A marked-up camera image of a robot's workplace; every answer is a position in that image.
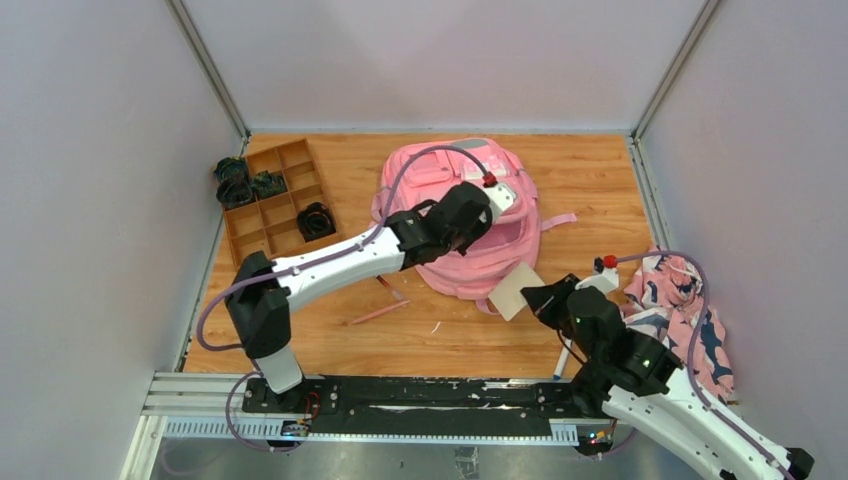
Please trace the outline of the pink school backpack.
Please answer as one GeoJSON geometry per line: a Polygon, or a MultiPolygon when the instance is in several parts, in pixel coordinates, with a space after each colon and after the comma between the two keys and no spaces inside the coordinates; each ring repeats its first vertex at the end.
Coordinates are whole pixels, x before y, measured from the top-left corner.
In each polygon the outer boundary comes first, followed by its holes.
{"type": "MultiPolygon", "coordinates": [[[[456,252],[418,266],[422,279],[435,291],[461,300],[473,300],[489,311],[485,300],[501,280],[522,263],[536,265],[542,233],[558,225],[574,223],[577,216],[564,213],[548,220],[541,217],[539,193],[519,157],[487,138],[455,140],[495,175],[501,185],[516,194],[513,206],[491,229],[470,246],[466,255],[456,252]]],[[[425,154],[402,174],[390,211],[409,210],[425,200],[439,200],[462,181],[482,184],[479,167],[453,151],[425,154]]]]}

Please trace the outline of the blue white marker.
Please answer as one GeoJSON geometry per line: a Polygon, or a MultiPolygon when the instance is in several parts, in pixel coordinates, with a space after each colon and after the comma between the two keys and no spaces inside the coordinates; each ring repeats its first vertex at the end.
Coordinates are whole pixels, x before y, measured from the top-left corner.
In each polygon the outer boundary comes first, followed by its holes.
{"type": "Polygon", "coordinates": [[[557,362],[555,364],[552,379],[560,380],[563,378],[563,374],[565,373],[565,367],[567,365],[568,358],[570,356],[570,350],[567,346],[563,346],[560,354],[558,356],[557,362]]]}

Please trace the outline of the small beige notebook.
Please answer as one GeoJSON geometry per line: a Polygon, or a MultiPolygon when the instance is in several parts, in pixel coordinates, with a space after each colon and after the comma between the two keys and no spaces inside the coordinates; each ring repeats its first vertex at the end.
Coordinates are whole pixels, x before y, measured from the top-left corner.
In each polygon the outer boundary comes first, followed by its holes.
{"type": "Polygon", "coordinates": [[[544,281],[537,272],[527,263],[521,262],[494,287],[487,300],[503,320],[510,322],[528,306],[521,290],[544,285],[544,281]]]}

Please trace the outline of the pink pen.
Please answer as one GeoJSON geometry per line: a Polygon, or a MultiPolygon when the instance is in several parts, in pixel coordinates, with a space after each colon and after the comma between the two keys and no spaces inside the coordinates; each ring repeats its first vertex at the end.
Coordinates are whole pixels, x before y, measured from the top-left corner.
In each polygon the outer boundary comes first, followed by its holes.
{"type": "Polygon", "coordinates": [[[369,321],[369,320],[372,320],[372,319],[378,318],[378,317],[380,317],[380,316],[382,316],[382,315],[385,315],[385,314],[387,314],[387,313],[390,313],[390,312],[393,312],[393,311],[398,310],[398,309],[400,309],[400,308],[403,308],[403,307],[407,306],[409,303],[410,303],[410,301],[409,301],[409,300],[401,300],[401,301],[397,301],[397,302],[395,302],[395,303],[393,303],[393,304],[391,304],[391,305],[389,305],[389,306],[383,307],[383,308],[378,309],[378,310],[376,310],[376,311],[373,311],[373,312],[371,312],[371,313],[369,313],[369,314],[366,314],[366,315],[363,315],[363,316],[361,316],[361,317],[358,317],[358,318],[356,318],[356,319],[354,319],[354,320],[351,320],[351,321],[349,322],[349,325],[350,325],[350,326],[352,326],[352,325],[358,325],[358,324],[365,323],[365,322],[367,322],[367,321],[369,321]]]}

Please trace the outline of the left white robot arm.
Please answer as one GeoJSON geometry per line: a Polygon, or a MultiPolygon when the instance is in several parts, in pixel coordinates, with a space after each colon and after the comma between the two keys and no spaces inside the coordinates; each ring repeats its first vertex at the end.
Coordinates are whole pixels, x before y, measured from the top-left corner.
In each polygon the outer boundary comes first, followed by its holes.
{"type": "Polygon", "coordinates": [[[516,199],[505,184],[462,182],[438,200],[388,216],[365,233],[300,256],[251,255],[224,302],[240,346],[283,413],[306,400],[303,371],[290,345],[291,317],[312,301],[371,277],[465,254],[516,199]]]}

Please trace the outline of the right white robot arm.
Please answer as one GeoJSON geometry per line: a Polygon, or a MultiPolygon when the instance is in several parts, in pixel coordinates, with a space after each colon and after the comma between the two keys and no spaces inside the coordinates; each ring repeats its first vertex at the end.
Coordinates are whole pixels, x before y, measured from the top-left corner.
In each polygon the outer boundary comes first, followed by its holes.
{"type": "Polygon", "coordinates": [[[534,316],[563,334],[586,359],[571,382],[584,417],[622,420],[704,479],[807,479],[814,459],[781,446],[691,382],[682,360],[658,339],[627,326],[592,278],[524,287],[534,316]]]}

